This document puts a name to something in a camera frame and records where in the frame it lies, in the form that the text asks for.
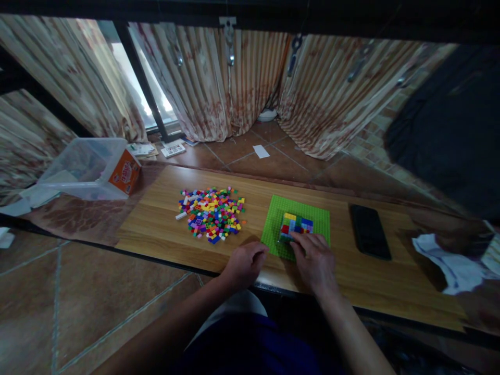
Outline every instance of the wooden table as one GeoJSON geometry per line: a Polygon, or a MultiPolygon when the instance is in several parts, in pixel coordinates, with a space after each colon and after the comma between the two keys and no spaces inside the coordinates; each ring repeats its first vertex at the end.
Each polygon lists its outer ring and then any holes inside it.
{"type": "MultiPolygon", "coordinates": [[[[119,229],[120,241],[116,247],[184,266],[221,272],[235,247],[251,236],[260,238],[273,194],[330,212],[337,280],[354,306],[463,331],[460,320],[466,315],[456,298],[436,290],[419,265],[423,257],[405,239],[405,233],[416,227],[403,206],[168,166],[119,229]],[[192,237],[187,220],[175,219],[181,199],[179,191],[228,185],[238,189],[238,196],[245,197],[246,212],[239,218],[247,220],[247,225],[240,234],[230,235],[225,242],[219,241],[216,245],[205,237],[192,237]],[[349,203],[378,211],[392,261],[364,255],[356,248],[349,203]]],[[[258,282],[289,291],[308,292],[296,265],[273,255],[268,256],[258,282]]]]}

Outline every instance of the floral curtain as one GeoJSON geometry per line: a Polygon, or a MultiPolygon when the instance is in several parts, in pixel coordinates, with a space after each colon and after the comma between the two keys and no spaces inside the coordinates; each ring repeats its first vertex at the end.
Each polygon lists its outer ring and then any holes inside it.
{"type": "Polygon", "coordinates": [[[0,96],[0,196],[35,182],[75,137],[27,91],[0,96]]]}
{"type": "Polygon", "coordinates": [[[283,73],[279,124],[307,155],[329,159],[401,90],[398,80],[439,55],[423,42],[376,40],[353,82],[348,76],[370,40],[309,35],[291,77],[283,73]]]}
{"type": "Polygon", "coordinates": [[[223,29],[136,23],[133,32],[188,137],[224,141],[247,132],[278,87],[288,35],[235,30],[235,63],[226,60],[223,29]],[[184,59],[170,41],[177,37],[184,59]]]}
{"type": "Polygon", "coordinates": [[[1,15],[0,44],[95,136],[146,141],[95,20],[1,15]]]}

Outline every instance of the left hand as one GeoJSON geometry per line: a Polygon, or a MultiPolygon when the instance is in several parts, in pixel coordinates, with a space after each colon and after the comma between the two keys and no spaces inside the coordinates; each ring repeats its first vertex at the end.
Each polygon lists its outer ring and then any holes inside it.
{"type": "Polygon", "coordinates": [[[235,293],[247,289],[257,280],[268,252],[269,248],[260,242],[250,242],[236,248],[220,278],[235,293]]]}

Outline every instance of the black smartphone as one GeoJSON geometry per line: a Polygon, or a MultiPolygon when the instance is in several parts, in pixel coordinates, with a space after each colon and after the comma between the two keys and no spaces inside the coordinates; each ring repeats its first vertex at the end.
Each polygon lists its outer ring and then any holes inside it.
{"type": "Polygon", "coordinates": [[[391,260],[378,212],[373,208],[351,205],[351,216],[359,251],[375,258],[391,260]]]}

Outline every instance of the black fabric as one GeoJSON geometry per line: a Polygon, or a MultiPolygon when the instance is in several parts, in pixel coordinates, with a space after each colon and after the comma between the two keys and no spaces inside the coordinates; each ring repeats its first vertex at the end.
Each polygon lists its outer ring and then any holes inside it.
{"type": "Polygon", "coordinates": [[[456,49],[407,102],[385,144],[395,163],[498,222],[500,49],[456,49]]]}

